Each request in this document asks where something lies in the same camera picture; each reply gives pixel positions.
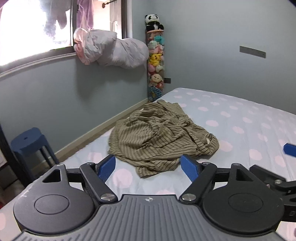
bed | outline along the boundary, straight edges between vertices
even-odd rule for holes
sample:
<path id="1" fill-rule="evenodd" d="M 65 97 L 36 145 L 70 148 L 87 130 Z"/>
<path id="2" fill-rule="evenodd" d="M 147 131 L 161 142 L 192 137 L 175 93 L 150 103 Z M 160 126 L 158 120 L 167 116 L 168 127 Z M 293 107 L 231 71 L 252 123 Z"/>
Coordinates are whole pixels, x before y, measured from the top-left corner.
<path id="1" fill-rule="evenodd" d="M 219 140 L 220 147 L 211 157 L 203 156 L 199 162 L 210 161 L 218 167 L 230 167 L 239 162 L 249 168 L 258 164 L 288 181 L 296 180 L 296 158 L 282 151 L 287 142 L 296 143 L 296 116 L 269 106 L 224 94 L 177 88 L 162 97 L 177 102 L 197 124 Z M 67 168 L 77 168 L 86 162 L 99 162 L 108 152 L 111 130 L 64 161 Z M 122 194 L 176 194 L 177 197 L 190 185 L 189 178 L 180 166 L 141 179 L 135 168 L 116 160 L 116 168 L 106 184 L 118 198 Z M 13 204 L 17 197 L 0 210 L 0 240 L 10 241 L 20 233 L 13 217 Z M 288 241 L 296 241 L 296 223 L 281 222 L 277 232 Z"/>

window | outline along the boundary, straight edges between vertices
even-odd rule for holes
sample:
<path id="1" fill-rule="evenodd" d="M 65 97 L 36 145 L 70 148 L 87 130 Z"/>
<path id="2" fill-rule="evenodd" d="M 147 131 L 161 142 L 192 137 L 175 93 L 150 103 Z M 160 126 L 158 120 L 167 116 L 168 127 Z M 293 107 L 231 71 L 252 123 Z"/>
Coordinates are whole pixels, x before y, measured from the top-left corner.
<path id="1" fill-rule="evenodd" d="M 0 72 L 74 53 L 76 26 L 126 37 L 126 0 L 1 0 Z"/>

striped clothing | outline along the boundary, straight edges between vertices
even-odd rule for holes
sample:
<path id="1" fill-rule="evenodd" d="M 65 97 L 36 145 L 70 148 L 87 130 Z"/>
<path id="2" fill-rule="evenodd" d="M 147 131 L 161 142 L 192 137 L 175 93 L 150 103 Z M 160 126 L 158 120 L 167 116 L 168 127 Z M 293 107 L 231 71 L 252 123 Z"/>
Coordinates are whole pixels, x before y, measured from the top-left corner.
<path id="1" fill-rule="evenodd" d="M 159 100 L 119 120 L 109 137 L 109 153 L 136 167 L 140 177 L 176 169 L 182 154 L 212 155 L 217 138 L 195 125 L 177 103 Z"/>

blue stool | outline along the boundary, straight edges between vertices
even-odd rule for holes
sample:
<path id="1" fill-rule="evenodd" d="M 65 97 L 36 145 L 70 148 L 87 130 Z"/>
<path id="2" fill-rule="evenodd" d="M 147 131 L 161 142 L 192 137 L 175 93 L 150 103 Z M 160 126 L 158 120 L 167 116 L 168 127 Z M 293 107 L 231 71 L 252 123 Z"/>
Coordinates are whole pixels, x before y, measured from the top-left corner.
<path id="1" fill-rule="evenodd" d="M 27 157 L 39 150 L 42 156 L 44 157 L 44 159 L 46 160 L 46 162 L 48 163 L 48 165 L 50 167 L 53 167 L 53 165 L 50 163 L 49 159 L 47 158 L 44 150 L 42 149 L 43 147 L 46 148 L 46 150 L 51 155 L 54 162 L 58 164 L 59 160 L 56 158 L 45 136 L 36 127 L 23 132 L 22 134 L 18 135 L 16 138 L 14 138 L 11 141 L 12 151 L 16 155 L 19 162 L 21 162 L 21 164 L 25 168 L 26 172 L 28 173 L 32 181 L 34 181 L 35 178 L 31 170 L 29 169 L 24 157 Z"/>

baseboard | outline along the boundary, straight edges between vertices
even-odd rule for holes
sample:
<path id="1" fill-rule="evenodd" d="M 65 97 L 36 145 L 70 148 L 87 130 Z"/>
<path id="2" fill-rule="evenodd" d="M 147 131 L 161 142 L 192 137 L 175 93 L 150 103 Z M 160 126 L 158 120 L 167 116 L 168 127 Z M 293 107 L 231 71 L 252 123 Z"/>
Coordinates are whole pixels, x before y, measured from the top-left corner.
<path id="1" fill-rule="evenodd" d="M 96 135 L 97 133 L 99 133 L 100 131 L 102 131 L 103 129 L 105 129 L 106 127 L 114 124 L 116 121 L 122 119 L 124 116 L 126 116 L 127 114 L 129 114 L 129 113 L 133 112 L 134 110 L 138 109 L 140 106 L 146 104 L 147 102 L 148 102 L 148 98 L 146 98 L 146 99 L 138 102 L 137 104 L 135 104 L 135 105 L 127 108 L 126 110 L 124 110 L 124 111 L 120 112 L 119 114 L 113 116 L 112 118 L 106 120 L 102 124 L 96 126 L 95 128 L 93 128 L 92 130 L 88 131 L 84 135 L 78 137 L 76 140 L 72 141 L 71 143 L 69 143 L 68 145 L 66 145 L 65 147 L 63 147 L 62 149 L 58 150 L 55 153 L 56 157 L 59 159 L 62 156 L 66 155 L 68 152 L 70 152 L 74 148 L 78 147 L 84 141 L 87 141 L 92 136 Z M 45 167 L 48 167 L 48 164 L 44 160 L 41 163 L 39 163 L 38 165 L 36 165 L 35 167 L 33 167 L 32 168 L 32 172 L 34 174 L 37 174 L 37 173 L 43 171 Z"/>

